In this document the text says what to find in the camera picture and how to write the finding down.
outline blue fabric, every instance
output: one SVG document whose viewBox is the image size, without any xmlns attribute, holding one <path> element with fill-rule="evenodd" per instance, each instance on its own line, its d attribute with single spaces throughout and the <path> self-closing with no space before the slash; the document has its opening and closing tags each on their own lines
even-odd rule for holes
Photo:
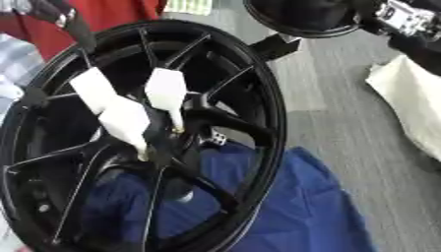
<svg viewBox="0 0 441 252">
<path fill-rule="evenodd" d="M 234 191 L 251 167 L 252 150 L 228 144 L 203 153 L 203 171 Z M 136 242 L 144 228 L 149 193 L 143 182 L 122 174 L 97 186 L 89 197 L 84 223 L 99 232 Z M 219 208 L 200 189 L 188 204 L 167 202 L 159 220 L 161 237 L 187 230 Z M 372 252 L 362 217 L 331 171 L 302 148 L 285 153 L 268 198 L 249 232 L 233 252 Z"/>
</svg>

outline black wheel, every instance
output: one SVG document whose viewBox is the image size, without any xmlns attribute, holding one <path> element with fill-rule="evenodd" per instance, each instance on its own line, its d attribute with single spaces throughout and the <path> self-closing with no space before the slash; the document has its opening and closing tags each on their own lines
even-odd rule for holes
<svg viewBox="0 0 441 252">
<path fill-rule="evenodd" d="M 329 1 L 329 6 L 333 6 L 335 2 L 337 1 Z M 269 1 L 265 0 L 244 0 L 246 10 L 256 21 L 274 31 L 284 34 L 304 38 L 328 38 L 345 35 L 358 30 L 359 25 L 354 20 L 355 12 L 348 10 L 337 10 L 337 15 L 342 15 L 341 12 L 347 13 L 345 14 L 345 17 L 342 18 L 340 23 L 332 28 L 312 29 L 300 27 L 299 23 L 301 23 L 303 26 L 305 26 L 303 23 L 306 23 L 308 26 L 313 27 L 318 26 L 317 24 L 325 23 L 321 25 L 325 26 L 327 23 L 326 21 L 329 22 L 330 17 L 326 16 L 328 15 L 328 10 L 326 9 L 328 6 L 322 8 L 317 7 L 315 19 L 313 19 L 314 17 L 307 17 L 312 19 L 312 21 L 300 19 L 300 22 L 298 18 L 296 18 L 296 16 L 301 16 L 299 9 L 296 9 L 296 7 L 298 7 L 298 3 L 302 3 L 302 1 L 280 0 L 277 3 L 270 3 Z"/>
<path fill-rule="evenodd" d="M 143 100 L 140 90 L 155 67 L 184 73 L 190 91 L 182 108 L 187 131 L 173 137 L 177 147 L 167 164 L 153 163 L 144 172 L 135 150 L 109 137 L 71 89 L 69 81 L 88 64 L 78 47 L 68 48 L 31 82 L 28 92 L 38 102 L 16 102 L 1 130 L 1 196 L 12 229 L 34 251 L 99 251 L 82 239 L 82 207 L 95 183 L 120 169 L 145 178 L 151 193 L 144 238 L 134 251 L 228 248 L 253 220 L 284 151 L 284 103 L 268 66 L 237 38 L 193 23 L 141 22 L 96 37 L 89 63 L 120 95 Z M 253 140 L 254 164 L 233 193 L 198 164 L 201 150 L 216 148 L 201 141 L 204 132 L 221 128 Z M 219 209 L 190 230 L 159 237 L 159 206 L 173 198 L 168 195 L 173 179 L 210 194 Z"/>
</svg>

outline wheel spoke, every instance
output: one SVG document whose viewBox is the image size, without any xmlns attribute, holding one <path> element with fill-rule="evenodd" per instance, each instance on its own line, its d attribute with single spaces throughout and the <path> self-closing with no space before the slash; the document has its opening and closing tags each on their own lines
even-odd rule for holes
<svg viewBox="0 0 441 252">
<path fill-rule="evenodd" d="M 76 93 L 58 94 L 58 95 L 49 96 L 47 98 L 47 101 L 49 103 L 60 102 L 60 101 L 65 102 L 65 101 L 70 101 L 72 99 L 78 99 L 78 98 L 80 98 L 80 97 Z"/>
<path fill-rule="evenodd" d="M 237 83 L 241 78 L 249 74 L 254 70 L 254 66 L 248 66 L 240 70 L 237 74 L 226 78 L 222 82 L 218 83 L 214 87 L 212 87 L 209 91 L 207 91 L 207 101 L 211 104 L 215 103 L 219 100 L 219 95 L 222 91 L 224 91 L 228 86 L 231 86 Z"/>
<path fill-rule="evenodd" d="M 147 54 L 147 58 L 149 59 L 149 63 L 152 68 L 155 68 L 158 65 L 158 58 L 154 54 L 154 51 L 152 50 L 152 47 L 149 44 L 147 30 L 139 29 L 138 32 L 141 37 L 141 42 L 143 43 L 144 52 Z"/>
<path fill-rule="evenodd" d="M 55 151 L 41 157 L 36 157 L 28 159 L 25 161 L 17 162 L 11 166 L 7 167 L 7 172 L 10 174 L 17 174 L 21 172 L 25 167 L 37 166 L 46 162 L 53 162 L 60 160 L 62 158 L 69 158 L 73 156 L 84 155 L 90 147 L 92 147 L 96 142 L 85 143 L 79 146 L 71 147 L 64 150 Z"/>
<path fill-rule="evenodd" d="M 150 195 L 150 202 L 147 210 L 143 242 L 139 249 L 141 252 L 151 251 L 150 248 L 156 246 L 152 238 L 158 239 L 158 211 L 166 185 L 166 180 L 164 179 L 165 171 L 166 168 L 161 168 L 155 175 L 154 189 Z"/>
<path fill-rule="evenodd" d="M 182 50 L 176 52 L 171 57 L 169 57 L 163 63 L 164 68 L 168 69 L 177 69 L 182 68 L 183 65 L 181 62 L 187 62 L 189 58 L 193 57 L 198 49 L 208 40 L 210 40 L 211 36 L 207 33 L 204 33 L 201 37 L 194 40 L 192 43 L 185 46 Z"/>
<path fill-rule="evenodd" d="M 216 182 L 211 180 L 210 178 L 204 176 L 199 171 L 195 171 L 187 166 L 187 164 L 183 163 L 177 158 L 172 159 L 172 166 L 170 167 L 174 171 L 174 173 L 187 181 L 190 184 L 193 184 L 207 193 L 211 194 L 215 199 L 220 203 L 221 208 L 227 212 L 235 211 L 238 203 L 237 200 L 230 193 L 222 189 Z"/>
<path fill-rule="evenodd" d="M 85 170 L 72 191 L 68 204 L 63 211 L 60 223 L 58 223 L 52 238 L 53 244 L 58 244 L 64 237 L 72 238 L 73 233 L 78 230 L 78 217 L 81 213 L 81 207 L 85 204 L 89 192 L 93 189 L 95 179 L 99 173 L 99 165 L 96 165 L 94 160 L 94 157 L 98 156 L 98 152 L 86 157 L 87 161 L 84 162 Z"/>
<path fill-rule="evenodd" d="M 256 146 L 269 146 L 274 138 L 273 130 L 247 122 L 237 115 L 218 107 L 198 107 L 186 112 L 189 117 L 203 119 L 211 126 L 224 127 L 246 133 L 253 138 Z"/>
</svg>

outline black bracket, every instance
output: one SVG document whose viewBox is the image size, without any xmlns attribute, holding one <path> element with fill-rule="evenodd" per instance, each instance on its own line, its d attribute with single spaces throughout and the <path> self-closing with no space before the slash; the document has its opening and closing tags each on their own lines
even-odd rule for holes
<svg viewBox="0 0 441 252">
<path fill-rule="evenodd" d="M 27 86 L 24 88 L 24 95 L 20 99 L 23 107 L 45 107 L 48 104 L 47 94 L 40 88 Z"/>
<path fill-rule="evenodd" d="M 298 50 L 301 39 L 288 41 L 283 34 L 276 33 L 267 38 L 251 44 L 253 48 L 265 61 L 282 58 Z"/>
</svg>

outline gray carpet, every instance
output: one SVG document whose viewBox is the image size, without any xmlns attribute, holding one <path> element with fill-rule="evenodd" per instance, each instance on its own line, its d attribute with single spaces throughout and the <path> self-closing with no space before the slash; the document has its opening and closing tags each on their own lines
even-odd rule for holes
<svg viewBox="0 0 441 252">
<path fill-rule="evenodd" d="M 220 0 L 209 17 L 167 14 L 209 24 L 251 43 L 270 31 L 241 1 Z M 369 66 L 397 52 L 358 31 L 307 40 L 300 52 L 270 63 L 289 120 L 289 146 L 321 158 L 352 195 L 380 252 L 441 251 L 441 166 L 403 135 L 393 111 L 364 83 Z"/>
</svg>

